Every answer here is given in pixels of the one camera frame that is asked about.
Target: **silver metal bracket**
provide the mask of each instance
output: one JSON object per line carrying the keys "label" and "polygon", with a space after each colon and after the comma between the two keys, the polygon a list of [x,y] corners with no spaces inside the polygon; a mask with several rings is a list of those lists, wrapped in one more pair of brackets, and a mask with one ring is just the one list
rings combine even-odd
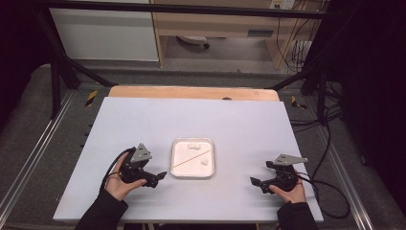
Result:
{"label": "silver metal bracket", "polygon": [[274,165],[289,166],[304,163],[307,161],[308,161],[307,158],[281,154],[280,156],[278,156],[278,158],[275,159]]}
{"label": "silver metal bracket", "polygon": [[151,152],[147,150],[143,143],[140,143],[138,148],[135,150],[134,154],[131,157],[130,162],[145,161],[151,159]]}

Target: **horizontal black bar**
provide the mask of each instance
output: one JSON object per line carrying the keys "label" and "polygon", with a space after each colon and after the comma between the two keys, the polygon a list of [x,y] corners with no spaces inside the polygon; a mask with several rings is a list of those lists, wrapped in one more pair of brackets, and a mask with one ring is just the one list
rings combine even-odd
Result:
{"label": "horizontal black bar", "polygon": [[337,18],[343,14],[337,12],[323,11],[288,11],[271,9],[252,8],[229,8],[211,6],[189,6],[189,5],[166,5],[166,4],[141,4],[141,3],[116,3],[116,2],[90,2],[90,1],[69,1],[69,0],[33,0],[42,7],[55,9],[76,9],[93,11],[117,11],[117,12],[177,12],[196,14],[219,14],[219,15],[240,15],[259,17],[281,17],[281,18],[310,18],[329,19]]}

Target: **clear plastic container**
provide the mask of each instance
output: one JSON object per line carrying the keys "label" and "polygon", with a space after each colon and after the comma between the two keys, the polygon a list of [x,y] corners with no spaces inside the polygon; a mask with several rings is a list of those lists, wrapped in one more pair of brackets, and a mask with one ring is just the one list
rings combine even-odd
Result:
{"label": "clear plastic container", "polygon": [[209,138],[178,138],[173,142],[170,172],[183,178],[214,174],[214,144]]}

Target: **person's left hand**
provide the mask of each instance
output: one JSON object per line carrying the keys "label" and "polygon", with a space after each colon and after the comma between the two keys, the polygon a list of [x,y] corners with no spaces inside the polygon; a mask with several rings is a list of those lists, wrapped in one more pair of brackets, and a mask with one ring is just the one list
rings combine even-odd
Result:
{"label": "person's left hand", "polygon": [[123,154],[123,156],[117,161],[113,174],[108,176],[107,183],[105,185],[105,190],[119,201],[122,201],[132,190],[137,189],[147,183],[145,179],[136,180],[129,184],[122,181],[119,175],[119,170],[127,155],[128,152]]}

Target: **black device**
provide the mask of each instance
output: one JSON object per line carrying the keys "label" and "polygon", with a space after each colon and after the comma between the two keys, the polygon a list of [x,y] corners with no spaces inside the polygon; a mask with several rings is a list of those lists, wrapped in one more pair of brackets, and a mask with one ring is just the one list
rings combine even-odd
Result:
{"label": "black device", "polygon": [[275,185],[281,188],[284,191],[292,191],[296,183],[298,183],[298,176],[296,175],[295,169],[293,168],[292,165],[289,166],[279,166],[279,165],[274,165],[272,161],[267,161],[266,162],[266,167],[274,169],[277,176],[273,179],[269,180],[264,180],[260,181],[259,179],[256,179],[254,177],[251,178],[251,183],[254,186],[258,186],[262,189],[262,192],[264,194],[274,194],[269,189],[270,185]]}
{"label": "black device", "polygon": [[144,166],[152,158],[150,152],[141,143],[138,148],[135,147],[128,149],[128,156],[120,166],[120,177],[124,183],[132,183],[139,179],[145,179],[147,183],[144,187],[155,188],[158,181],[165,178],[167,172],[152,174],[144,171]]}

